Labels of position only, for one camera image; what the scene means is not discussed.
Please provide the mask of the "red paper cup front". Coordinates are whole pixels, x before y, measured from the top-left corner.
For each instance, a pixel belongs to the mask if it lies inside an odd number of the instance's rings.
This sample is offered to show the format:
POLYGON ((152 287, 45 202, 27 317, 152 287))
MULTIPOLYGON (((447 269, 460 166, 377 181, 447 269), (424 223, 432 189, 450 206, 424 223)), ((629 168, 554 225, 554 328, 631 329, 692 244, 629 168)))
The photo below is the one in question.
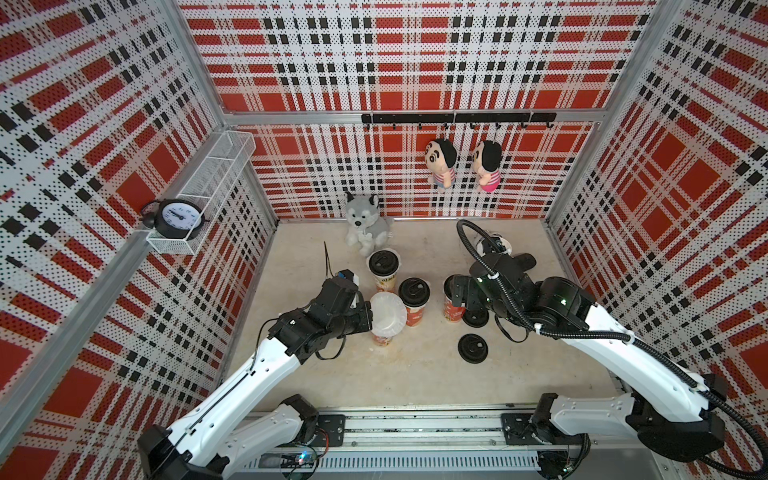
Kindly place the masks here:
POLYGON ((452 323, 461 322, 465 312, 466 307, 463 304, 455 306, 449 295, 444 296, 443 316, 447 321, 452 323))

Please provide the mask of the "yellow-red paper cup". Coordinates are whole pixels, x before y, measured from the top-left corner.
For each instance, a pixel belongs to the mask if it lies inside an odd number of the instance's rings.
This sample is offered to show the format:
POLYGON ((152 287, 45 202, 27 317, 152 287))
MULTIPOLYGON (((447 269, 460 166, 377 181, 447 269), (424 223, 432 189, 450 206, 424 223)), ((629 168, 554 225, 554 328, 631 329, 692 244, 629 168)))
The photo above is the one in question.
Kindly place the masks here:
POLYGON ((390 292, 394 293, 396 290, 396 275, 397 272, 392 272, 385 275, 375 275, 375 287, 378 292, 390 292))

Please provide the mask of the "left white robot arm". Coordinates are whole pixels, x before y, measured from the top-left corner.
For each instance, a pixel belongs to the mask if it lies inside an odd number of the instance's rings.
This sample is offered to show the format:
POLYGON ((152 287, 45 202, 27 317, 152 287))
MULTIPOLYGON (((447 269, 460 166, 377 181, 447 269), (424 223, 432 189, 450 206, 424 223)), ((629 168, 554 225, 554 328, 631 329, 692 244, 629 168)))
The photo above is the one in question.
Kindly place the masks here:
POLYGON ((145 478, 228 479, 275 447, 309 443, 318 430, 318 411, 299 394, 249 424, 243 421, 330 340, 369 332, 372 320, 353 272, 325 279, 306 306, 276 318, 250 358, 198 406, 170 426, 153 425, 140 436, 145 478))

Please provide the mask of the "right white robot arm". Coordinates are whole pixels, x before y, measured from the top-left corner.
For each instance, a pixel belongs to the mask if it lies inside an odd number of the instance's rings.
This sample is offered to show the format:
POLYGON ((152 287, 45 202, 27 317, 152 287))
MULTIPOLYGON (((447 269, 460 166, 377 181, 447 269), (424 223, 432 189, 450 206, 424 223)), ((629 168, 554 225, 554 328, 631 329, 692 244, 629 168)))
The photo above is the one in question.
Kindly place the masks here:
POLYGON ((592 434, 633 438, 652 452, 681 463, 701 461, 740 479, 764 479, 767 466, 752 471, 728 467, 710 453, 725 445, 724 413, 756 444, 767 442, 726 401, 727 386, 714 374, 700 375, 673 362, 622 326, 585 290, 563 277, 533 282, 530 254, 476 254, 468 275, 454 286, 456 302, 483 308, 529 333, 588 355, 630 387, 608 399, 574 399, 556 393, 540 397, 529 428, 544 444, 592 434))

